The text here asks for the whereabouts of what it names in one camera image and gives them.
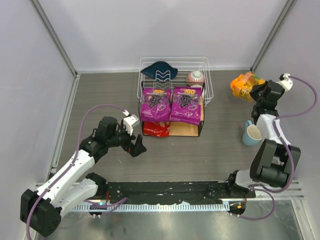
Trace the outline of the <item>orange candy bag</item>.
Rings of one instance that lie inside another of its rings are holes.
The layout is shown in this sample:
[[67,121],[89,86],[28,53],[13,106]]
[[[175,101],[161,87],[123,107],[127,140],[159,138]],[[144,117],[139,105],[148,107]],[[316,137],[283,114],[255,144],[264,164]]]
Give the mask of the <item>orange candy bag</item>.
[[240,74],[237,78],[231,81],[230,88],[235,97],[252,102],[253,99],[250,95],[254,86],[262,85],[265,83],[263,78],[260,78],[252,72]]

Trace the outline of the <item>red fruit candy bag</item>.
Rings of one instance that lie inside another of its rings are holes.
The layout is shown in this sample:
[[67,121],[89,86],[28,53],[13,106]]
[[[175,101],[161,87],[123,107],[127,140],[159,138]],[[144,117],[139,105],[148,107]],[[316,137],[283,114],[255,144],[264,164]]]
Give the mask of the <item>red fruit candy bag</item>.
[[152,137],[169,137],[170,122],[145,122],[143,125],[143,134]]

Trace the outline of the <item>purple blackcurrant candy bag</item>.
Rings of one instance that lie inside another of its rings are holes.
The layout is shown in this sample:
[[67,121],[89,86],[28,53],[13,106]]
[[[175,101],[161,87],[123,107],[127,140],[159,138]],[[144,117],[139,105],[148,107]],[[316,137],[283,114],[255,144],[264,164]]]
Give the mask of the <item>purple blackcurrant candy bag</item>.
[[171,116],[171,90],[145,88],[142,92],[140,119],[142,122],[168,122]]

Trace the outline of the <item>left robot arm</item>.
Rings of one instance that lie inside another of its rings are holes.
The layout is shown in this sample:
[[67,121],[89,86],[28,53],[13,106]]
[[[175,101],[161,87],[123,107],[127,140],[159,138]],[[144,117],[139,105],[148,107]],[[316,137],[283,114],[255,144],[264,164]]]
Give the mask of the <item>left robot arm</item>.
[[132,157],[146,152],[142,135],[135,136],[133,133],[134,126],[139,122],[134,114],[126,116],[121,122],[114,117],[103,117],[92,134],[78,144],[70,160],[53,177],[36,190],[27,189],[20,199],[20,220],[26,224],[26,231],[33,229],[48,237],[77,204],[103,195],[107,190],[107,181],[96,173],[90,173],[81,183],[74,184],[110,148],[121,147]]

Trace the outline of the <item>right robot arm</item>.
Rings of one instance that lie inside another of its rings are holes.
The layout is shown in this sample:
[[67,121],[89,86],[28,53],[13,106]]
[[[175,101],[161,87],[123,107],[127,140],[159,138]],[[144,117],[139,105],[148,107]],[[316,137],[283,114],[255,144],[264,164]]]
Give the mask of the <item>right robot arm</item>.
[[288,188],[301,156],[301,150],[286,139],[276,106],[278,100],[293,86],[290,78],[278,82],[268,80],[250,91],[255,101],[251,117],[262,137],[262,144],[247,170],[236,170],[228,177],[229,192],[248,193],[262,187],[271,193]]

